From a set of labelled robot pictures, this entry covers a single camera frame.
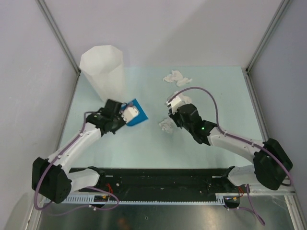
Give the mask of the blue plastic dustpan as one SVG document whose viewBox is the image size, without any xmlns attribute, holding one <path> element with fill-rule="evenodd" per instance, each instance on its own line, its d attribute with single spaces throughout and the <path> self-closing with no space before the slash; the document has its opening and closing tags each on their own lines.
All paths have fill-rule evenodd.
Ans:
<svg viewBox="0 0 307 230">
<path fill-rule="evenodd" d="M 123 110 L 128 106 L 135 106 L 139 110 L 139 115 L 136 118 L 134 118 L 131 122 L 126 124 L 127 126 L 132 127 L 148 119 L 148 116 L 146 115 L 145 111 L 142 109 L 137 99 L 133 99 L 132 101 L 124 104 L 121 108 L 122 109 L 121 112 L 123 112 Z"/>
</svg>

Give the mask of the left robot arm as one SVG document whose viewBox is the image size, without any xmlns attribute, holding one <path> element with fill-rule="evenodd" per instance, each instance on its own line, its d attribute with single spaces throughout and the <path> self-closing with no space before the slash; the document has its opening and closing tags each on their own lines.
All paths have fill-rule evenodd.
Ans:
<svg viewBox="0 0 307 230">
<path fill-rule="evenodd" d="M 34 198 L 42 195 L 59 204 L 76 190 L 91 187 L 102 191 L 106 186 L 105 172 L 94 166 L 70 172 L 84 150 L 108 132 L 115 133 L 125 125 L 121 116 L 122 103 L 108 99 L 98 111 L 86 112 L 81 130 L 72 140 L 48 158 L 38 157 L 32 166 Z"/>
</svg>

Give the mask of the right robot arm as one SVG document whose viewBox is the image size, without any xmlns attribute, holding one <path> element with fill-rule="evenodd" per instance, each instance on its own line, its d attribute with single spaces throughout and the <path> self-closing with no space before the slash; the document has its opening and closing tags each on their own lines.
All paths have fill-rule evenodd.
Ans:
<svg viewBox="0 0 307 230">
<path fill-rule="evenodd" d="M 237 154 L 251 164 L 232 166 L 221 186 L 226 192 L 233 192 L 243 184 L 261 184 L 268 189 L 278 190 L 293 163 L 280 143 L 275 139 L 267 141 L 247 140 L 226 131 L 220 131 L 216 123 L 203 120 L 193 104 L 168 103 L 168 115 L 176 126 L 187 130 L 199 144 L 220 147 Z"/>
</svg>

